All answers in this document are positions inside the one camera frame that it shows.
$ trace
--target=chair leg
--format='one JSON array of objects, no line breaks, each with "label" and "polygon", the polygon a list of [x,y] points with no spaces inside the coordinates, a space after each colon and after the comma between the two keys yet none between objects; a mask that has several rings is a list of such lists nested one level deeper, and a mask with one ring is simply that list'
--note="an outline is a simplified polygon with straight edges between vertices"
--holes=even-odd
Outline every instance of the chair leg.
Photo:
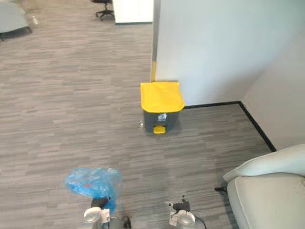
[{"label": "chair leg", "polygon": [[96,16],[97,18],[99,17],[99,15],[98,15],[99,13],[104,13],[104,10],[98,11],[98,12],[95,13],[95,16]]},{"label": "chair leg", "polygon": [[29,30],[30,33],[32,33],[32,29],[30,28],[30,26],[27,27],[27,29]]},{"label": "chair leg", "polygon": [[105,16],[105,15],[106,15],[106,13],[105,13],[105,12],[104,12],[104,13],[102,13],[102,15],[100,16],[100,20],[101,20],[101,21],[103,21],[102,17],[103,17],[103,16]]},{"label": "chair leg", "polygon": [[228,190],[227,190],[226,187],[216,187],[216,188],[214,188],[214,190],[215,190],[216,192],[228,193]]}]

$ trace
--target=office chair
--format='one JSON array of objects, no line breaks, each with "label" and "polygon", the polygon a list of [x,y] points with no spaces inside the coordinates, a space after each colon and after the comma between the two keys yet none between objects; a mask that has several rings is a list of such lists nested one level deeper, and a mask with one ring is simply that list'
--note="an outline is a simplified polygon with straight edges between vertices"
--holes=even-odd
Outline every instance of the office chair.
[{"label": "office chair", "polygon": [[95,15],[96,17],[98,18],[99,17],[99,13],[101,13],[101,16],[100,16],[100,20],[103,21],[102,17],[105,16],[105,15],[111,15],[114,17],[114,12],[113,10],[109,10],[107,9],[107,4],[108,3],[112,3],[112,0],[91,0],[92,2],[94,3],[102,3],[102,4],[105,4],[105,10],[102,10],[102,11],[99,11],[99,12],[96,12]]}]

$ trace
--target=chair armrest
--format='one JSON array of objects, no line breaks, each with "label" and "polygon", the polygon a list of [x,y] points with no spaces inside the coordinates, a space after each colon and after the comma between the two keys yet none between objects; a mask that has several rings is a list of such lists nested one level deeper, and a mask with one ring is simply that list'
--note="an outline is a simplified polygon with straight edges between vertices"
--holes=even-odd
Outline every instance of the chair armrest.
[{"label": "chair armrest", "polygon": [[224,175],[229,182],[237,177],[269,173],[294,173],[305,176],[305,144],[282,149],[246,161]]}]

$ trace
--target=gray armchair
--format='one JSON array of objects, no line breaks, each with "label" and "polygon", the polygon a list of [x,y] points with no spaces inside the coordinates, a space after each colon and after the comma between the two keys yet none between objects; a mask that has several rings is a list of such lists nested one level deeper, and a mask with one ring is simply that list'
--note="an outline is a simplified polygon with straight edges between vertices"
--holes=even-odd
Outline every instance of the gray armchair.
[{"label": "gray armchair", "polygon": [[23,9],[11,2],[0,2],[0,39],[3,40],[2,33],[24,27],[32,32],[24,17]]},{"label": "gray armchair", "polygon": [[305,228],[305,145],[251,159],[224,175],[240,229]]}]

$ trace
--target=black cable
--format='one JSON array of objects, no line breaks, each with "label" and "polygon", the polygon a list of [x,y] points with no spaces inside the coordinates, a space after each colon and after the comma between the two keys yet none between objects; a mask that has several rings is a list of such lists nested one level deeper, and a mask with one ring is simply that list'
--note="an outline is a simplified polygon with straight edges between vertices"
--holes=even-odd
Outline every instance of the black cable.
[{"label": "black cable", "polygon": [[204,225],[204,228],[207,229],[207,228],[206,228],[206,224],[205,224],[205,222],[204,222],[204,220],[203,220],[202,218],[199,218],[199,217],[195,216],[195,219],[197,219],[197,220],[199,220],[200,222],[202,222],[203,225]]},{"label": "black cable", "polygon": [[123,228],[132,228],[131,220],[128,216],[124,216],[122,218]]},{"label": "black cable", "polygon": [[108,229],[110,229],[110,218],[107,218],[107,223],[108,223]]}]

